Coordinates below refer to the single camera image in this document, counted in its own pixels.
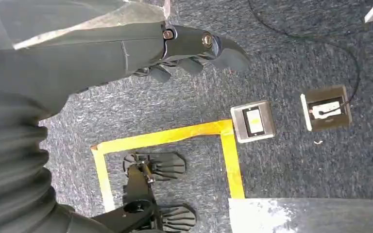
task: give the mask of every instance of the prosthetic hand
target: prosthetic hand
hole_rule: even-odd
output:
[[[142,224],[125,228],[119,227],[127,224],[121,217],[112,217],[118,226],[111,227],[105,216],[89,219],[57,204],[51,173],[43,168],[48,152],[39,148],[47,130],[38,122],[90,86],[130,75],[165,82],[170,75],[163,67],[195,74],[202,63],[243,70],[249,59],[229,39],[163,22],[73,31],[28,48],[0,50],[0,233],[162,232],[162,222],[149,224],[160,216],[156,205],[148,209],[155,214],[141,217]],[[145,169],[137,162],[128,173],[136,177]],[[154,203],[146,184],[131,192],[145,191]],[[136,207],[118,211],[123,216]]]

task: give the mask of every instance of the gray carpet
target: gray carpet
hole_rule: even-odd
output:
[[[318,197],[373,199],[373,23],[362,19],[373,0],[251,0],[268,24],[288,33],[320,36],[350,47],[363,69],[348,129],[309,133],[300,94],[345,84],[351,92],[354,65],[328,45],[293,42],[263,28],[247,0],[173,0],[172,22],[228,35],[248,52],[250,70],[206,66],[198,76],[172,69],[173,78],[128,78],[71,96],[63,111],[42,122],[51,152],[48,167],[58,201],[86,216],[102,213],[102,199],[89,147],[105,140],[230,118],[233,106],[270,100],[277,136],[238,145],[248,198]],[[322,140],[316,145],[314,141]],[[230,232],[229,190],[219,139],[199,137],[143,151],[175,150],[190,169],[180,183],[158,184],[158,200],[173,194],[196,207],[194,232]],[[122,153],[107,159],[119,203]]]

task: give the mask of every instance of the bolt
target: bolt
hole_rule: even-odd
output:
[[[164,31],[164,39],[165,40],[173,39],[173,32],[171,30],[165,30]]]
[[[203,36],[202,36],[202,44],[206,47],[206,48],[210,48],[212,47],[212,36],[210,33],[204,33]]]

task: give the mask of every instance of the black wire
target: black wire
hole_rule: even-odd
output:
[[[358,63],[357,58],[354,56],[354,54],[349,49],[344,48],[344,47],[342,47],[342,46],[340,46],[338,44],[335,44],[333,42],[330,42],[330,41],[320,40],[320,39],[316,39],[316,38],[308,37],[308,36],[291,35],[291,34],[288,34],[285,31],[281,31],[281,30],[278,30],[276,28],[273,28],[272,26],[266,24],[264,22],[264,20],[259,16],[259,13],[257,13],[254,10],[254,8],[252,7],[252,4],[251,4],[251,0],[248,0],[248,4],[250,6],[251,12],[254,15],[255,19],[258,21],[258,23],[262,24],[265,28],[267,28],[267,29],[269,29],[269,30],[271,30],[271,31],[273,31],[273,32],[275,32],[277,34],[285,35],[285,36],[287,36],[287,37],[289,37],[291,39],[294,39],[294,40],[311,41],[311,42],[315,42],[315,43],[322,43],[322,44],[331,45],[333,47],[336,47],[336,48],[341,49],[344,52],[346,52],[351,57],[351,59],[354,61],[354,65],[355,65],[355,69],[356,69],[356,83],[354,85],[353,93],[351,94],[351,96],[349,97],[349,99],[346,102],[344,102],[343,104],[341,104],[338,108],[330,110],[330,111],[327,111],[327,112],[320,111],[321,115],[327,114],[327,113],[331,113],[331,112],[334,112],[334,111],[336,111],[338,109],[341,109],[345,105],[349,104],[354,99],[354,96],[356,95],[356,93],[358,91],[359,82],[361,81],[361,77],[360,77],[361,69],[359,67],[359,63]]]

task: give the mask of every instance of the yellow tape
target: yellow tape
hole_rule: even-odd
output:
[[[114,198],[112,196],[108,172],[106,170],[105,154],[177,142],[200,135],[216,134],[219,134],[221,137],[231,198],[245,198],[232,120],[220,120],[178,129],[116,139],[93,146],[91,151],[95,159],[105,211],[109,212],[115,209]]]

